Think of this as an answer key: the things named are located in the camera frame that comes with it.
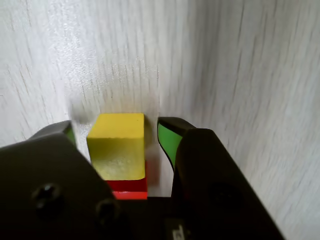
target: red block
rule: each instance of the red block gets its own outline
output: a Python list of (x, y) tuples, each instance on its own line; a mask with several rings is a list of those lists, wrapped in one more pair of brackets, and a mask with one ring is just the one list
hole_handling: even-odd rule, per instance
[(147, 175), (140, 180), (107, 180), (106, 182), (117, 199), (147, 199)]

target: wooden block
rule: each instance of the wooden block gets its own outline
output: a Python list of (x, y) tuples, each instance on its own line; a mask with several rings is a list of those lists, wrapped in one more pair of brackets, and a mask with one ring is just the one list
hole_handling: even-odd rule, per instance
[(104, 180), (145, 177), (144, 114), (100, 114), (87, 136), (91, 164)]

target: cube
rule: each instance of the cube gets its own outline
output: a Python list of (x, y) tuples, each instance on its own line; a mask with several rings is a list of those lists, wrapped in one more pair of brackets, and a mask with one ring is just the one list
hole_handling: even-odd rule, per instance
[(87, 138), (91, 164), (106, 181), (145, 177), (143, 113), (100, 114)]

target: white wooden surface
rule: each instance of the white wooden surface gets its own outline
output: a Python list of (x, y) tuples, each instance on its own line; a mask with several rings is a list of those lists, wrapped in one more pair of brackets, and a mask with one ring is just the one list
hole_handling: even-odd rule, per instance
[[(319, 12), (318, 0), (2, 0), (0, 146), (73, 119), (89, 157), (99, 113), (182, 117), (216, 132), (288, 239), (318, 239)], [(167, 196), (150, 139), (150, 191)]]

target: screw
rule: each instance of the screw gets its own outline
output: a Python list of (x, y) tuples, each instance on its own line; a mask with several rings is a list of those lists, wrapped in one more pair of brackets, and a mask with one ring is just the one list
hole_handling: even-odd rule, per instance
[(235, 186), (223, 182), (211, 185), (209, 196), (213, 204), (226, 210), (238, 209), (243, 202), (241, 192)]
[(50, 209), (57, 206), (62, 199), (61, 189), (57, 184), (47, 183), (38, 187), (31, 195), (37, 210)]
[(97, 204), (96, 213), (100, 225), (110, 228), (119, 220), (121, 210), (115, 199), (106, 198)]

